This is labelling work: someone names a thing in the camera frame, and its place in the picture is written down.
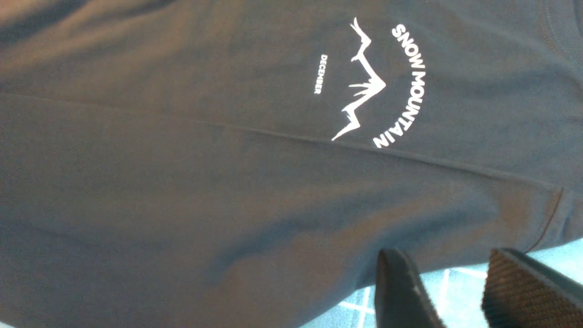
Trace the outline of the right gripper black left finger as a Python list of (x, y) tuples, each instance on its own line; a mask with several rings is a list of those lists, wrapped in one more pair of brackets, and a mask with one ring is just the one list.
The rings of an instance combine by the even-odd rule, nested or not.
[(444, 328), (414, 262), (396, 249), (378, 254), (374, 297), (378, 328)]

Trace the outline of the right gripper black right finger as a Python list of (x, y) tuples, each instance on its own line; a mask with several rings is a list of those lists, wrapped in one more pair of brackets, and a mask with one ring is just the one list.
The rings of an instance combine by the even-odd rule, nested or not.
[(481, 309), (490, 328), (580, 328), (582, 285), (524, 253), (494, 249)]

